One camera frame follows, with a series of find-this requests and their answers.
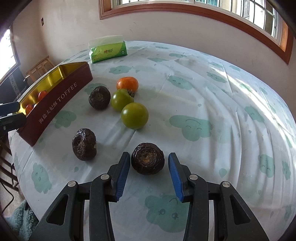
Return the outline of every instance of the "green tissue package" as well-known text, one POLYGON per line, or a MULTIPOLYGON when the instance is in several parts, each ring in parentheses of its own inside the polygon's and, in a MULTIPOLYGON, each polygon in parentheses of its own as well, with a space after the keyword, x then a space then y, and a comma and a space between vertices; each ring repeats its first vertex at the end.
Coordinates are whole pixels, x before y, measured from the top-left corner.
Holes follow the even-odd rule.
POLYGON ((104 36, 89 41, 89 57, 92 63, 127 55, 122 35, 104 36))

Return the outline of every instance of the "bright window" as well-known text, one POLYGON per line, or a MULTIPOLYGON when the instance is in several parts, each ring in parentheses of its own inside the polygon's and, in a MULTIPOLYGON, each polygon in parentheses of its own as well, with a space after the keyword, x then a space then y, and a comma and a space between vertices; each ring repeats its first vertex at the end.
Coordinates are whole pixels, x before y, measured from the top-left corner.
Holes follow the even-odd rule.
MULTIPOLYGON (((113 0, 113 5, 129 4, 145 0, 113 0)), ((233 12, 265 30, 280 43, 282 20, 266 0, 175 0, 189 4, 205 3, 233 12)))
POLYGON ((0 41, 0 53, 1 80, 6 75, 6 73, 16 64, 11 46, 9 29, 5 32, 3 38, 0 41))

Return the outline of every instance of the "tissue brand logo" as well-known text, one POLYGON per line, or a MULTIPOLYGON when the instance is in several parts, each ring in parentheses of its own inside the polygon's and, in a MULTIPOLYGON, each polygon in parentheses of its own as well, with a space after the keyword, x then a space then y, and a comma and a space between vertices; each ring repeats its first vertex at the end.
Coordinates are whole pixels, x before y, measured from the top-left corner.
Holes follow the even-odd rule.
POLYGON ((106 49, 104 53, 112 53, 113 49, 106 49))

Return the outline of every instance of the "red tomato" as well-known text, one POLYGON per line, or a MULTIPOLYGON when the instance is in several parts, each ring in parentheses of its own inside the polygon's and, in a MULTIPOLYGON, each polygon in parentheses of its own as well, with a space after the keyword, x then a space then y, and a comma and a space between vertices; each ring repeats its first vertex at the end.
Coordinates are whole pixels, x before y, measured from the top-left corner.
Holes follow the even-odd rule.
POLYGON ((46 94, 46 91, 41 91, 38 95, 38 102, 41 101, 44 98, 44 96, 46 96, 46 94))
POLYGON ((26 115, 28 115, 31 112, 31 110, 33 110, 33 105, 32 104, 27 105, 26 106, 26 115))

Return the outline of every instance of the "white tablecloth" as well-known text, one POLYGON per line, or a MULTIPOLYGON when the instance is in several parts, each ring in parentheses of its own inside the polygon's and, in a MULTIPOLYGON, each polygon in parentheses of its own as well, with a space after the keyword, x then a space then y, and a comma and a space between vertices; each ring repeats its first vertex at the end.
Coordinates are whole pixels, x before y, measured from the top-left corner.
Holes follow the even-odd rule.
POLYGON ((94 79, 64 106, 34 147, 15 131, 9 133, 20 187, 36 216, 42 217, 70 180, 92 181, 123 151, 132 154, 138 144, 151 142, 164 152, 165 167, 152 176, 130 168, 123 196, 110 203, 116 241, 182 240, 188 204, 175 199, 170 152, 208 182, 230 181, 269 239, 278 240, 296 204, 296 125, 282 98, 253 75, 208 54, 162 43, 126 45, 124 57, 91 64, 84 50, 63 62, 88 61, 94 79), (126 128, 110 105, 96 111, 88 102, 94 87, 104 85, 113 93, 125 76, 139 81, 135 102, 149 111, 141 130, 126 128), (96 135, 92 161, 80 161, 72 151, 72 138, 81 128, 96 135))

